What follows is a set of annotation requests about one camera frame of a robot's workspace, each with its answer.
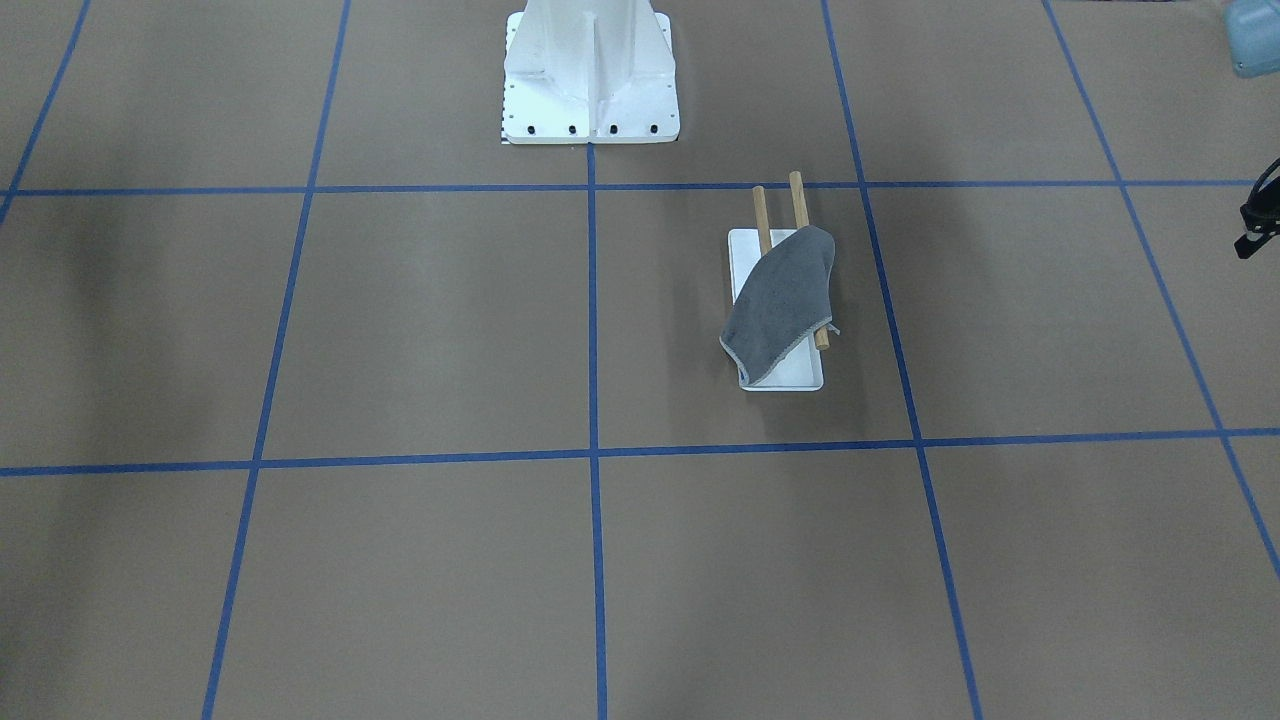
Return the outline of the grey towel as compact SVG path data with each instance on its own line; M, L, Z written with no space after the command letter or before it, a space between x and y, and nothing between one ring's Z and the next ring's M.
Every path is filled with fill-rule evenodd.
M753 386L835 316L835 237L817 225L771 233L773 249L755 265L719 333L737 374Z

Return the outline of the white towel rack base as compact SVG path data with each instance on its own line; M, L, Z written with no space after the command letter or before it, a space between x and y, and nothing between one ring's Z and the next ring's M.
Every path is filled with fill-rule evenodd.
M726 240L730 260L730 291L732 307L739 304L739 296L749 275L762 258L758 229L733 228ZM746 392L813 392L824 384L822 351L813 337L792 348L774 369L753 384L739 372L739 388Z

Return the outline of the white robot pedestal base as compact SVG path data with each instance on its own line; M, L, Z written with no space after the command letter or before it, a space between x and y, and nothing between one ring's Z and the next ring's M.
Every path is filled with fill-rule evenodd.
M649 1L529 1L504 31L500 138L672 143L681 133L671 18Z

